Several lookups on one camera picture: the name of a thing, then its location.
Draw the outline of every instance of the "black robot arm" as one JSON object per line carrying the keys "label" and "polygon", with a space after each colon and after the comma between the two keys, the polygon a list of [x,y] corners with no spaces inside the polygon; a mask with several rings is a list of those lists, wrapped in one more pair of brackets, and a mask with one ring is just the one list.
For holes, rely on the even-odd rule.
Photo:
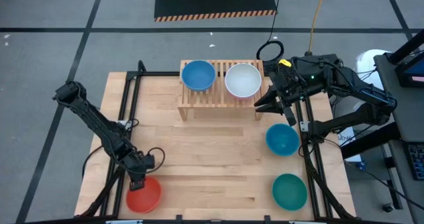
{"label": "black robot arm", "polygon": [[358,125],[383,125],[396,108],[397,101],[388,92],[363,82],[356,72],[341,66],[335,54],[293,57],[282,60],[270,73],[272,85],[254,105],[257,112],[285,114],[291,126],[296,124],[292,103],[320,92],[339,97],[353,96],[363,101],[355,112],[330,121],[302,123],[302,131],[314,142],[323,142],[331,131]]}
{"label": "black robot arm", "polygon": [[108,120],[86,97],[87,92],[79,82],[66,82],[56,90],[53,99],[78,115],[101,139],[105,152],[128,172],[130,190],[143,188],[147,169],[154,168],[154,156],[137,151],[127,138],[125,126]]}

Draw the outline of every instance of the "light blue bowl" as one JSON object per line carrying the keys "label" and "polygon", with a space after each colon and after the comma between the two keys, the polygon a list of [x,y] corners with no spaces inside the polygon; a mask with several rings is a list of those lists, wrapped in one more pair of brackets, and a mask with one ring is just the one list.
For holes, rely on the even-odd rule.
{"label": "light blue bowl", "polygon": [[194,91],[206,91],[215,81],[215,68],[205,61],[192,61],[185,65],[182,73],[183,83]]}
{"label": "light blue bowl", "polygon": [[290,156],[299,148],[299,136],[290,126],[275,124],[266,132],[266,144],[274,154]]}
{"label": "light blue bowl", "polygon": [[297,211],[306,203],[306,185],[296,175],[282,174],[272,184],[272,197],[280,207]]}

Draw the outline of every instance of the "green bowl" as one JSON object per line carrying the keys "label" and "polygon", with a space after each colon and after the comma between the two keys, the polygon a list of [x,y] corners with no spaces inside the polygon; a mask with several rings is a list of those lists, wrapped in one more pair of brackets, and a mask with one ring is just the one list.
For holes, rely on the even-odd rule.
{"label": "green bowl", "polygon": [[297,211],[306,203],[307,189],[296,175],[282,174],[272,184],[272,196],[281,208]]}

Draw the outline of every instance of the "wooden tabletop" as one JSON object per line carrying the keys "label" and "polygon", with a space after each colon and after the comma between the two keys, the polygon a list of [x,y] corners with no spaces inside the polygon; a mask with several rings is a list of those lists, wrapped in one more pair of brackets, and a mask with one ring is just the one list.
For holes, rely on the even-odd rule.
{"label": "wooden tabletop", "polygon": [[[101,112],[110,120],[118,118],[125,75],[109,74]],[[150,174],[159,180],[163,194],[154,211],[132,212],[126,204],[126,176],[120,218],[175,219],[176,215],[183,215],[183,219],[263,220],[264,215],[270,215],[272,220],[313,219],[309,196],[305,206],[295,212],[281,209],[272,199],[272,182],[281,174],[295,174],[307,185],[303,158],[297,153],[291,157],[276,156],[266,146],[267,129],[275,123],[287,123],[284,116],[267,113],[255,121],[251,114],[246,115],[251,111],[210,108],[190,111],[189,119],[182,121],[177,109],[179,77],[145,76],[140,84],[135,114],[140,125],[134,128],[131,140],[139,150],[155,146],[165,150],[163,167]],[[332,119],[327,94],[315,95],[311,102],[316,120]],[[303,114],[307,120],[304,106]],[[334,134],[327,138],[337,142]],[[94,136],[91,150],[100,145],[100,139]],[[355,215],[340,150],[324,143],[321,155],[328,187],[344,208]],[[156,154],[157,161],[161,158],[160,153]],[[104,152],[94,154],[88,161],[75,214],[85,211],[105,185],[108,163]],[[317,193],[321,215],[325,216],[318,187]],[[113,190],[108,213],[114,197]]]}

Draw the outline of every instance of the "wooden dish rack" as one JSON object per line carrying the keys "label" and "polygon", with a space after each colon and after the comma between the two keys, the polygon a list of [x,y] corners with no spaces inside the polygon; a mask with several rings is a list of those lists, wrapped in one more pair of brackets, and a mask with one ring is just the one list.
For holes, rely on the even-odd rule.
{"label": "wooden dish rack", "polygon": [[[261,60],[207,60],[215,68],[215,82],[206,91],[192,91],[186,87],[182,81],[182,72],[184,67],[192,60],[182,60],[180,70],[180,95],[178,97],[178,111],[183,121],[187,120],[188,109],[204,109],[204,108],[241,108],[252,109],[253,104],[258,101],[267,91],[265,86],[264,66]],[[225,87],[224,76],[231,66],[239,63],[251,64],[257,68],[262,78],[262,85],[256,94],[248,99],[237,99],[232,96]],[[262,113],[254,111],[256,120],[262,118]]]}

